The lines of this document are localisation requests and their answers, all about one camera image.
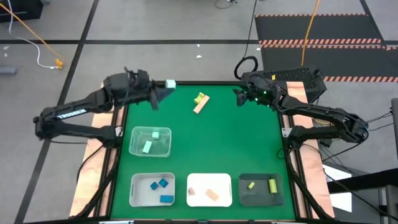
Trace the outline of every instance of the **cyan block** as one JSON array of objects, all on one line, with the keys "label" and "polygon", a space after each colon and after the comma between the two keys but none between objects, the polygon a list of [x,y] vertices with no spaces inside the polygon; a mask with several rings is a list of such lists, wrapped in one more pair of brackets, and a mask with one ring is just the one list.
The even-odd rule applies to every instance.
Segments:
[{"label": "cyan block", "polygon": [[173,203],[174,201],[174,196],[172,195],[161,195],[160,196],[160,202],[162,203]]},{"label": "cyan block", "polygon": [[167,182],[167,180],[165,180],[164,178],[162,178],[162,180],[159,181],[160,186],[162,186],[163,188],[165,188],[167,186],[167,184],[169,184]]},{"label": "cyan block", "polygon": [[150,187],[151,187],[152,190],[155,190],[158,186],[159,186],[159,185],[156,184],[156,182],[153,182],[153,183],[150,185]]},{"label": "cyan block", "polygon": [[166,88],[175,88],[176,85],[175,80],[166,80]]},{"label": "cyan block", "polygon": [[145,142],[145,146],[142,149],[142,152],[144,153],[149,153],[150,147],[152,146],[152,142],[151,141],[146,141]]},{"label": "cyan block", "polygon": [[154,132],[152,133],[152,138],[153,138],[153,139],[159,139],[159,138],[160,138],[159,133],[158,133],[157,131],[154,131]]}]

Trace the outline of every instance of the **black floor mat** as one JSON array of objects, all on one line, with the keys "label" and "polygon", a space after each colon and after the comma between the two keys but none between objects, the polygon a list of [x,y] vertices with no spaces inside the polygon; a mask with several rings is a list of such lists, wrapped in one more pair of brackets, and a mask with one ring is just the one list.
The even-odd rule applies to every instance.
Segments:
[{"label": "black floor mat", "polygon": [[[258,38],[259,40],[302,40],[310,19],[310,15],[300,16],[300,14],[258,15],[256,16]],[[338,16],[337,14],[320,14],[313,20],[308,39],[319,39],[319,41],[324,39],[324,42],[331,41],[330,39],[350,39],[344,44],[375,44],[380,42],[381,36],[365,14],[339,14]]]},{"label": "black floor mat", "polygon": [[[398,69],[392,63],[392,53],[384,47],[308,45],[304,66],[316,66],[324,81],[393,82]],[[284,70],[300,66],[301,45],[263,45],[262,64],[265,71]]]}]

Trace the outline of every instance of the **table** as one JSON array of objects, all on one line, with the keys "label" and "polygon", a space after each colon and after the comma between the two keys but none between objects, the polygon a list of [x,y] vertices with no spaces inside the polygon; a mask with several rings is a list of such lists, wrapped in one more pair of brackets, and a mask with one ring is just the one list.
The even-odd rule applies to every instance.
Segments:
[{"label": "table", "polygon": [[[305,212],[302,195],[293,194],[294,191],[290,189],[291,183],[285,162],[276,159],[276,151],[282,147],[278,114],[254,103],[246,103],[238,108],[232,93],[232,89],[237,88],[234,86],[236,82],[185,82],[181,84],[177,86],[173,95],[160,104],[159,111],[152,111],[145,103],[139,106],[131,105],[126,110],[126,138],[121,149],[114,200],[112,207],[107,209],[108,189],[103,195],[99,214],[108,214],[111,218],[180,220],[294,220],[297,216],[306,217],[308,212]],[[200,114],[194,114],[193,99],[200,91],[209,95],[210,101]],[[288,92],[306,101],[302,83],[288,83]],[[123,117],[121,114],[118,113],[119,124]],[[96,114],[93,126],[110,124],[111,118],[111,114]],[[306,127],[312,125],[312,120],[308,117],[294,116],[293,120],[295,124]],[[285,126],[289,124],[287,118],[284,118],[284,124]],[[131,129],[134,126],[171,128],[173,137],[171,156],[167,159],[142,159],[131,155],[128,152],[128,145]],[[306,144],[317,147],[316,141],[308,141]],[[99,145],[98,141],[90,140],[85,157]],[[303,147],[300,152],[302,169],[309,191],[325,211],[333,216],[319,153],[306,147]],[[103,161],[104,151],[83,168],[76,187],[71,215],[78,213],[84,207],[98,187]],[[131,177],[140,172],[173,172],[176,175],[177,186],[175,203],[167,209],[131,207],[128,202]],[[233,189],[236,192],[233,193],[232,206],[228,208],[188,207],[185,201],[186,176],[192,172],[228,173],[233,180]],[[284,182],[285,205],[266,208],[242,207],[237,196],[237,177],[241,173],[250,172],[279,173]]]}]

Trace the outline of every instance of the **small block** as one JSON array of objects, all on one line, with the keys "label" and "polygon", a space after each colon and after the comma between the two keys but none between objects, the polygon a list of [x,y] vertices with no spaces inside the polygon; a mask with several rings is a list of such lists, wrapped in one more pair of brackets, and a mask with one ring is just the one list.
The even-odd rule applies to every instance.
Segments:
[{"label": "small block", "polygon": [[152,146],[152,142],[151,141],[146,141],[145,142],[145,146],[142,149],[142,152],[144,153],[149,153],[150,147]]},{"label": "small block", "polygon": [[276,181],[275,181],[275,179],[269,179],[269,180],[268,180],[268,183],[269,183],[269,191],[270,191],[270,193],[272,193],[272,194],[278,193],[278,190],[277,190],[277,188],[276,188]]},{"label": "small block", "polygon": [[220,196],[218,196],[218,194],[216,194],[213,190],[211,190],[211,189],[208,189],[207,191],[206,191],[206,195],[210,198],[210,199],[212,199],[214,202],[216,202],[217,200],[218,200],[218,198],[220,197]]},{"label": "small block", "polygon": [[174,196],[172,195],[161,195],[160,196],[160,202],[162,203],[173,203],[174,201]]},{"label": "small block", "polygon": [[165,188],[167,186],[167,184],[169,184],[167,182],[167,180],[165,180],[164,178],[162,178],[162,180],[159,181],[160,186],[162,186],[163,188]]},{"label": "small block", "polygon": [[156,184],[156,182],[153,182],[150,187],[152,190],[155,190],[159,185]]},{"label": "small block", "polygon": [[255,184],[254,182],[251,182],[251,183],[248,185],[248,189],[251,190],[251,189],[254,187],[254,184]]},{"label": "small block", "polygon": [[195,195],[195,191],[193,190],[193,188],[190,187],[190,188],[188,189],[188,194],[189,194],[189,195]]},{"label": "small block", "polygon": [[202,110],[202,108],[206,105],[207,101],[209,101],[209,99],[210,97],[205,95],[203,99],[200,101],[200,103],[195,107],[195,109],[193,109],[193,112],[195,114],[198,114]]},{"label": "small block", "polygon": [[175,80],[166,80],[166,88],[175,88]]},{"label": "small block", "polygon": [[153,133],[152,133],[152,138],[153,139],[159,139],[160,137],[159,137],[159,133],[157,132],[157,131],[154,131]]},{"label": "small block", "polygon": [[196,98],[194,99],[194,102],[195,102],[196,104],[199,104],[199,103],[201,102],[201,100],[203,99],[203,97],[205,97],[205,95],[204,95],[203,93],[199,93],[198,97],[196,97]]}]

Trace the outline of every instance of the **white tray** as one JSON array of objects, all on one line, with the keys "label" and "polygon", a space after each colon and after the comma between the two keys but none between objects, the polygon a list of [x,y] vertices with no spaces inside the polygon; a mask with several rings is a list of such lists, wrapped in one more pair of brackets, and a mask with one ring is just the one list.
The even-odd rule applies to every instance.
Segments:
[{"label": "white tray", "polygon": [[[190,187],[195,191],[194,195],[189,194]],[[217,201],[206,195],[208,189],[218,194]],[[191,207],[231,206],[231,177],[228,174],[190,174],[187,178],[187,204]]]}]

